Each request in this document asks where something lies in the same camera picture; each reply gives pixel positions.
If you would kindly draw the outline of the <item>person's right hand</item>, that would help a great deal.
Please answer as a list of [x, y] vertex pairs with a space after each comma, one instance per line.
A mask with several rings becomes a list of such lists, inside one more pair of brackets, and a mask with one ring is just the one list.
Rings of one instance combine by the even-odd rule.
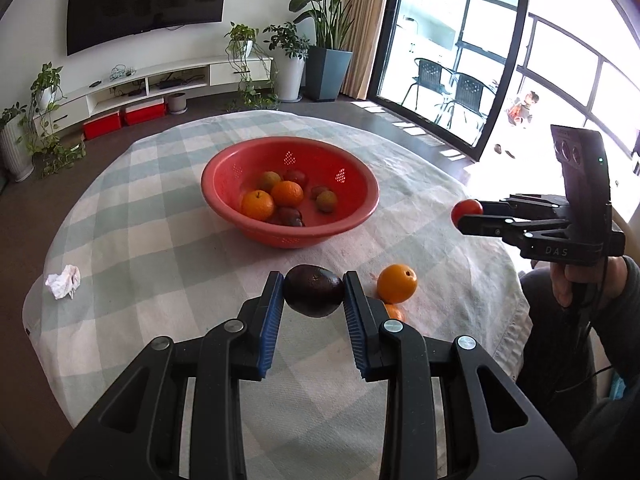
[[628, 268], [623, 257], [608, 257], [594, 266], [551, 263], [550, 278], [555, 300], [567, 308], [573, 301], [574, 284], [597, 284], [604, 301], [617, 298], [626, 286]]

